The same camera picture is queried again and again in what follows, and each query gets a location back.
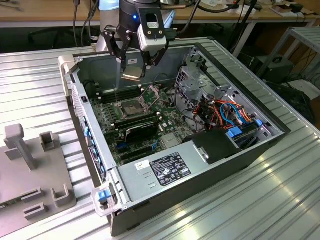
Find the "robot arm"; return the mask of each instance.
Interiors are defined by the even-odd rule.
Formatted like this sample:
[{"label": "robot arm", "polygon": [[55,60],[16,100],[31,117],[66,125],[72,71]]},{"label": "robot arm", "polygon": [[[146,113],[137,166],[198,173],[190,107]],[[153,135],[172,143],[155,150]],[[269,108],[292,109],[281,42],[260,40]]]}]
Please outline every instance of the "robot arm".
[{"label": "robot arm", "polygon": [[[123,43],[122,47],[117,44],[116,34]],[[143,78],[146,69],[159,64],[177,32],[165,28],[159,0],[120,0],[119,25],[116,29],[107,25],[102,35],[110,54],[122,63],[122,69],[126,68],[128,48],[141,50]]]}]

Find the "warning label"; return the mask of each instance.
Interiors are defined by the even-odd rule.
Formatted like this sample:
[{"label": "warning label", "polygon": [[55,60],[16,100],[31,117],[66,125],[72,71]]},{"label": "warning label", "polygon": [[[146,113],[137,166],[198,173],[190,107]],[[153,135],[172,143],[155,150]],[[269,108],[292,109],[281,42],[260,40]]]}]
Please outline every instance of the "warning label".
[{"label": "warning label", "polygon": [[178,152],[150,162],[161,186],[167,186],[191,174]]}]

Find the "blue latch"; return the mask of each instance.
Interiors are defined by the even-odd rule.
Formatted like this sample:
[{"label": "blue latch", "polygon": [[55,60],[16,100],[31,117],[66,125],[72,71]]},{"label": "blue latch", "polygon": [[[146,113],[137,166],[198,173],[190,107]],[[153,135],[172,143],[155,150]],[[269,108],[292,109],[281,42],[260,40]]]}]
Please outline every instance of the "blue latch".
[{"label": "blue latch", "polygon": [[255,123],[256,123],[259,127],[261,127],[262,124],[264,124],[260,119],[257,119],[257,120],[255,121]]},{"label": "blue latch", "polygon": [[233,128],[228,129],[228,134],[231,138],[234,138],[235,136],[242,134],[242,131],[238,126],[235,126]]},{"label": "blue latch", "polygon": [[99,202],[101,204],[104,204],[107,202],[108,198],[112,197],[112,194],[111,194],[110,190],[107,189],[107,190],[99,191],[98,196],[99,196]]},{"label": "blue latch", "polygon": [[84,136],[85,136],[85,137],[88,136],[88,132],[89,132],[89,128],[86,127],[85,130],[84,130]]}]

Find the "desk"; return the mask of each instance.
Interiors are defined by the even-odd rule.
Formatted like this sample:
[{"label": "desk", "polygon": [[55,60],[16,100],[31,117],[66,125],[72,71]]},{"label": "desk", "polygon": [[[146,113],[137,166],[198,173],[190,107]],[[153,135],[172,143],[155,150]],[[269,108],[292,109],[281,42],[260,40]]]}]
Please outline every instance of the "desk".
[{"label": "desk", "polygon": [[[0,6],[0,28],[49,28],[73,25],[75,5],[72,0],[20,0],[19,7],[24,11]],[[89,10],[90,0],[81,0],[77,10],[76,26],[84,24]],[[95,13],[91,25],[100,25],[99,11]]]},{"label": "desk", "polygon": [[[319,19],[319,16],[316,15],[307,15],[303,16],[301,15],[295,15],[295,16],[280,16],[273,12],[270,7],[271,5],[261,4],[263,9],[261,11],[256,11],[253,16],[250,16],[247,20],[247,27],[239,40],[239,42],[236,45],[236,48],[234,49],[233,55],[235,57],[238,57],[240,54],[242,48],[244,47],[246,41],[248,40],[251,32],[253,31],[255,25],[257,23],[303,23],[306,22],[307,27],[312,27],[316,20]],[[192,7],[177,10],[175,14],[175,18],[173,23],[175,24],[185,24],[187,22],[187,19],[189,18]],[[226,24],[226,23],[237,23],[239,20],[239,14],[235,12],[222,12],[222,13],[210,13],[205,12],[200,9],[198,9],[195,12],[195,15],[192,20],[192,24]]]},{"label": "desk", "polygon": [[[28,27],[68,27],[73,24],[74,4],[71,0],[21,0],[24,12],[0,7],[0,28],[28,28]],[[306,22],[311,27],[319,16],[308,15],[282,17],[272,10],[270,5],[262,4],[263,10],[257,11],[248,19],[241,39],[239,40],[233,55],[238,56],[245,45],[252,30],[257,23],[301,23]],[[192,7],[176,11],[174,24],[185,24],[189,19]],[[88,17],[89,0],[82,0],[78,7],[76,26],[82,26]],[[100,25],[99,11],[95,13],[92,26]],[[225,24],[237,23],[239,15],[234,12],[209,13],[198,9],[194,15],[192,24]]]}]

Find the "metal panel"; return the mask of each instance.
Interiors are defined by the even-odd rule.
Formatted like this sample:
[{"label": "metal panel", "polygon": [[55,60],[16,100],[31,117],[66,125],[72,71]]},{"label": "metal panel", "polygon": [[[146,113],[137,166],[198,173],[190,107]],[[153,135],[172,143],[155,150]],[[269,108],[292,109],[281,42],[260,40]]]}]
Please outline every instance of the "metal panel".
[{"label": "metal panel", "polygon": [[[207,38],[181,40],[178,43],[200,42],[210,49],[211,54],[223,61],[223,65],[258,97],[274,114],[292,130],[278,145],[268,150],[247,169],[223,180],[217,185],[178,204],[164,213],[142,223],[137,228],[126,232],[115,239],[319,239],[320,235],[320,132],[288,106],[267,85],[261,82],[243,66],[236,58],[223,49],[217,42]],[[78,53],[75,49],[65,50],[66,54]],[[43,51],[38,57],[54,51]],[[16,55],[19,59],[23,53]],[[44,66],[55,60],[52,55],[42,60]],[[20,69],[20,63],[14,54],[0,55],[0,63],[6,59],[14,62],[13,68]],[[28,58],[24,58],[23,66],[28,66]],[[20,72],[11,69],[0,70],[0,84],[6,86],[25,83],[18,77]],[[46,77],[56,77],[56,71],[46,72],[42,65],[33,66],[31,71],[24,71],[27,82],[46,81]],[[84,161],[74,126],[68,111],[59,111],[62,87],[57,81],[55,87],[43,87],[21,92],[4,92],[0,94],[0,107],[10,111],[12,103],[14,111],[19,109],[39,109],[43,105],[49,107],[44,116],[40,112],[28,113],[23,119],[28,127],[26,137],[37,135],[42,130],[53,129],[63,142],[63,151],[74,185],[78,203],[74,208],[59,213],[41,222],[14,232],[4,239],[111,239],[109,225],[105,217],[95,214],[89,198],[92,181],[88,167]],[[0,143],[3,130],[0,123]]]},{"label": "metal panel", "polygon": [[289,34],[320,53],[320,27],[295,27],[291,29]]}]

